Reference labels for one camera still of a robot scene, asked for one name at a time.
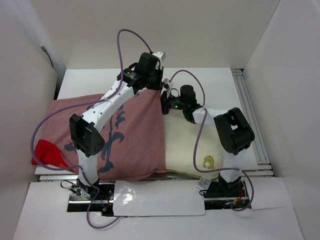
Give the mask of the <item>red patterned pillowcase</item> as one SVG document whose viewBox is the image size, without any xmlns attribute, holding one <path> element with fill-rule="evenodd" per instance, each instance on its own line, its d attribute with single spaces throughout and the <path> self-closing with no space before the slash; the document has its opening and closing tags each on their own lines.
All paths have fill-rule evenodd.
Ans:
<svg viewBox="0 0 320 240">
<path fill-rule="evenodd" d="M 54 100 L 50 103 L 42 136 L 35 147 L 36 159 L 59 168 L 78 164 L 71 140 L 69 119 L 91 108 L 101 94 Z M 122 105 L 104 125 L 104 147 L 97 155 L 101 182 L 139 181 L 166 172 L 165 130 L 161 93 L 143 90 Z"/>
</svg>

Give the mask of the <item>cream pillow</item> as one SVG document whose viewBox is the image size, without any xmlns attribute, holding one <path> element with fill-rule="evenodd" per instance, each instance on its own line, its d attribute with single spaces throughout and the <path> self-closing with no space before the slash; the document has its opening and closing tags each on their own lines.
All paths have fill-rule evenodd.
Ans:
<svg viewBox="0 0 320 240">
<path fill-rule="evenodd" d="M 166 170 L 197 179 L 203 177 L 216 180 L 218 172 L 207 172 L 222 168 L 222 147 L 216 128 L 210 125 L 203 126 L 195 157 L 197 168 L 206 171 L 201 173 L 193 163 L 195 143 L 201 125 L 188 122 L 178 110 L 164 115 L 163 122 Z"/>
</svg>

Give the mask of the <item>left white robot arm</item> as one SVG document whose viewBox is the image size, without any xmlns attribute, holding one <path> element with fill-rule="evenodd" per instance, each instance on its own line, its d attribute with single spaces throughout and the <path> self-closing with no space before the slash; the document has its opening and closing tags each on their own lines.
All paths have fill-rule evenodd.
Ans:
<svg viewBox="0 0 320 240">
<path fill-rule="evenodd" d="M 81 194 L 88 200 L 99 193 L 97 171 L 98 153 L 105 140 L 101 131 L 121 105 L 143 89 L 161 90 L 163 87 L 163 51 L 144 52 L 138 62 L 123 69 L 110 90 L 90 109 L 69 119 L 71 140 L 74 143 L 80 169 L 76 182 Z"/>
</svg>

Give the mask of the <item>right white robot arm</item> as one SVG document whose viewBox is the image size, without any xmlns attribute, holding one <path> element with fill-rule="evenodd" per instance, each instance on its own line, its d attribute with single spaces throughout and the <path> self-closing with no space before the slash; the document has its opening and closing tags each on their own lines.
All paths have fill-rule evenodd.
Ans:
<svg viewBox="0 0 320 240">
<path fill-rule="evenodd" d="M 162 113 L 167 115 L 170 110 L 180 110 L 188 122 L 200 124 L 192 156 L 193 167 L 199 173 L 219 172 L 218 190 L 223 196 L 230 196 L 241 181 L 238 163 L 242 153 L 255 140 L 251 126 L 238 107 L 230 110 L 215 110 L 200 105 L 191 85 L 183 85 L 178 96 L 173 96 L 171 91 L 172 88 L 165 83 L 164 92 L 160 98 Z M 204 125 L 210 125 L 217 130 L 224 153 L 222 168 L 201 170 L 197 167 L 196 154 Z"/>
</svg>

